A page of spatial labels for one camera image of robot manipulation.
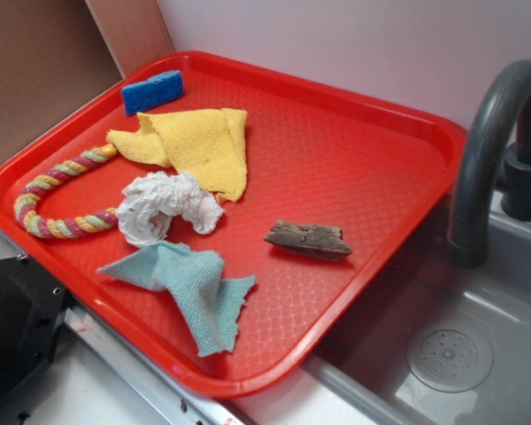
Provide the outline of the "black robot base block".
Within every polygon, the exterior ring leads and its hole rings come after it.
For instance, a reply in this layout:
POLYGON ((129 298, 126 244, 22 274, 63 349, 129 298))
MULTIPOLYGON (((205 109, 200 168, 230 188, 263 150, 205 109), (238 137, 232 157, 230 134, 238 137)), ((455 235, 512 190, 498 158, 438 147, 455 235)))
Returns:
POLYGON ((0 259, 0 410, 52 363, 67 300, 36 260, 0 259))

